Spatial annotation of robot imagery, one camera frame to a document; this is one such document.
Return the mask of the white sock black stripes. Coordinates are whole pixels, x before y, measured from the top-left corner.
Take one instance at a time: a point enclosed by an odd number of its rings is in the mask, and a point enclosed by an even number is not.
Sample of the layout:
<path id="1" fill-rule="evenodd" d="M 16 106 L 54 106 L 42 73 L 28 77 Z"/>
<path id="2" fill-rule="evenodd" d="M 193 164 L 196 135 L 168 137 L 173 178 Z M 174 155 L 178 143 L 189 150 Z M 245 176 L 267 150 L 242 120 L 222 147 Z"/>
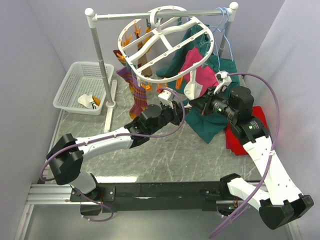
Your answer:
<path id="1" fill-rule="evenodd" d="M 83 94 L 77 99 L 77 102 L 82 106 L 86 107 L 87 109 L 95 110 L 98 107 L 94 108 L 92 104 L 92 96 L 93 96 L 92 94 L 91 95 Z"/>

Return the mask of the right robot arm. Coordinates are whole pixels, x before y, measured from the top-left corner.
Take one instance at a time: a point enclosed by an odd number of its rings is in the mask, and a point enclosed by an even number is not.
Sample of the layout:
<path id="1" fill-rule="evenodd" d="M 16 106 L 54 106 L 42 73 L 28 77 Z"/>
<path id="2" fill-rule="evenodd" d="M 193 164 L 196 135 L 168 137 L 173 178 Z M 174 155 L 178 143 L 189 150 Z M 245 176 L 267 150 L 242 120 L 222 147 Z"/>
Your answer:
<path id="1" fill-rule="evenodd" d="M 208 89 L 206 94 L 190 100 L 190 105 L 198 113 L 211 113 L 225 117 L 233 135 L 253 160 L 262 177 L 266 191 L 233 173 L 221 178 L 219 193 L 230 200 L 233 196 L 248 201 L 258 210 L 264 224 L 275 230 L 302 217 L 313 205 L 310 195 L 304 195 L 293 183 L 276 152 L 272 149 L 272 139 L 264 123 L 253 115 L 254 98 L 251 91 L 243 86 L 232 88 L 228 97 Z"/>

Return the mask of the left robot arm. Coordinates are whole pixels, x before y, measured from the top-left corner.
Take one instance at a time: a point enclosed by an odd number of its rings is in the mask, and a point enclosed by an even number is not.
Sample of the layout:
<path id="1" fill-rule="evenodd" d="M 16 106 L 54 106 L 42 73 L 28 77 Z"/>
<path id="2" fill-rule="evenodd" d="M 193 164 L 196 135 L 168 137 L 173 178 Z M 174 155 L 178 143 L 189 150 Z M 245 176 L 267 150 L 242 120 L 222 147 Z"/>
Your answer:
<path id="1" fill-rule="evenodd" d="M 150 138 L 157 138 L 156 132 L 168 124 L 179 127 L 186 111 L 176 101 L 172 105 L 148 105 L 133 121 L 125 126 L 90 137 L 63 135 L 46 158 L 57 185 L 71 185 L 82 192 L 88 201 L 100 195 L 95 177 L 81 170 L 82 164 L 97 156 L 138 147 Z"/>

